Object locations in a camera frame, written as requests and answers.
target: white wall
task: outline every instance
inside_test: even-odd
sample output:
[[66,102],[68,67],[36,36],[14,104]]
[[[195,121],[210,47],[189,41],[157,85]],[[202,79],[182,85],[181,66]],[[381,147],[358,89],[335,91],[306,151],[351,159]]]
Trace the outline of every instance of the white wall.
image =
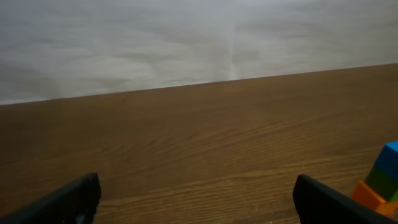
[[2,0],[0,104],[398,62],[396,0]]

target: green block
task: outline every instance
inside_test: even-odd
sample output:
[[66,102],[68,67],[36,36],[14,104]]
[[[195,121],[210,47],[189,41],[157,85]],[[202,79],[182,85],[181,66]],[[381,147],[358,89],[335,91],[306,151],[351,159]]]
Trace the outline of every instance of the green block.
[[398,182],[374,166],[365,182],[388,202],[398,201]]

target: stack of blocks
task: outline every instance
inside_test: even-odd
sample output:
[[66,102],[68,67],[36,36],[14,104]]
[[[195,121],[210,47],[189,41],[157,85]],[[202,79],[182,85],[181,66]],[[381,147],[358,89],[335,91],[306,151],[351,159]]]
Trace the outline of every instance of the stack of blocks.
[[398,207],[398,141],[387,143],[365,181],[353,193],[353,200],[391,216]]

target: wood grain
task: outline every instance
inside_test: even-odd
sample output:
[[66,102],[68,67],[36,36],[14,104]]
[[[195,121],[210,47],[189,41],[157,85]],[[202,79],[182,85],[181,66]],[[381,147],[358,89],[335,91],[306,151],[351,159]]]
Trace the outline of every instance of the wood grain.
[[398,64],[0,106],[0,214],[90,171],[95,223],[298,223],[398,140]]

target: blue cube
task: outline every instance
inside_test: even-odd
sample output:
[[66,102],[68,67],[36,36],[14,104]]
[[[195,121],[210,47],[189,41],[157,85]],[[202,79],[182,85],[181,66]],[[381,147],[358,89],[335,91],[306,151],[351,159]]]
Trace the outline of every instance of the blue cube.
[[391,179],[398,181],[398,141],[387,143],[374,165]]

